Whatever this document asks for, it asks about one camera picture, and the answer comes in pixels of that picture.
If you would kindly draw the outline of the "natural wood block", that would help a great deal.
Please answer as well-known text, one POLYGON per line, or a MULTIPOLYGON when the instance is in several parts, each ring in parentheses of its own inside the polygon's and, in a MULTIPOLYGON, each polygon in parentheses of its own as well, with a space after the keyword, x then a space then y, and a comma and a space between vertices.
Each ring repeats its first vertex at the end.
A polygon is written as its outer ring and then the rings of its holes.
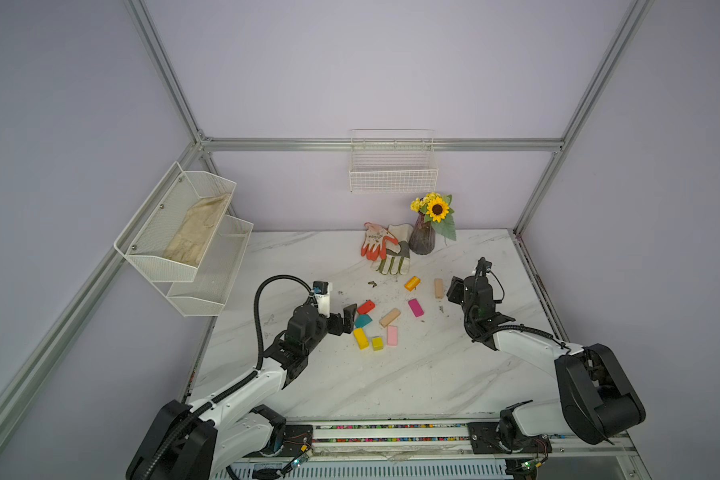
POLYGON ((434 280, 434 294, 436 299, 442 299, 445 296, 444 282, 441 278, 434 280))
POLYGON ((399 316, 401 315, 401 311, 397 308, 393 308, 390 310, 387 314, 385 314, 380 320, 379 324, 382 328, 387 328, 390 326, 399 316))

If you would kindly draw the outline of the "magenta block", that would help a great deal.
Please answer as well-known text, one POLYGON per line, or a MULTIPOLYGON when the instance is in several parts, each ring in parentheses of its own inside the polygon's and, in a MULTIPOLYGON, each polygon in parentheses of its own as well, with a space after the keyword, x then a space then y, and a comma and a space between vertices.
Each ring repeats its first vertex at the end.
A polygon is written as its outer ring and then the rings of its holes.
POLYGON ((408 306, 415 318, 420 318, 424 315, 424 310, 417 299, 410 299, 408 306))

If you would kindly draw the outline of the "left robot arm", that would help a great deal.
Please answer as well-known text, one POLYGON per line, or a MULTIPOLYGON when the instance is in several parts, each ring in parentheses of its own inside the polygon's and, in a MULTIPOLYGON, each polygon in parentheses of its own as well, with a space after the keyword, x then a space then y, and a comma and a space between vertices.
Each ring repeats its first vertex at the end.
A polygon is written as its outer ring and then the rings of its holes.
POLYGON ((327 316, 313 305, 294 309, 287 328, 264 351, 262 365, 221 390, 160 408, 131 460, 127 479, 209 479, 242 457, 280 451, 285 418, 264 401, 292 383, 326 335, 355 327, 357 306, 327 316))

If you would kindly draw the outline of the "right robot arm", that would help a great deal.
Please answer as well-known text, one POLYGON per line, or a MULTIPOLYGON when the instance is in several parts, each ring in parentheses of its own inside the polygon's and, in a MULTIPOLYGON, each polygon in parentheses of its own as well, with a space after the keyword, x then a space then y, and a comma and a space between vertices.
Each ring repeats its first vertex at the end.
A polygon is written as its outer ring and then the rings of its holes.
POLYGON ((485 274, 454 277, 446 297, 461 307, 472 342, 517 357, 556 381, 555 399, 520 401, 501 410, 493 440, 499 449, 514 453, 545 435, 573 435, 597 445, 645 421, 646 409, 609 347, 567 343, 517 324, 498 310, 485 274))

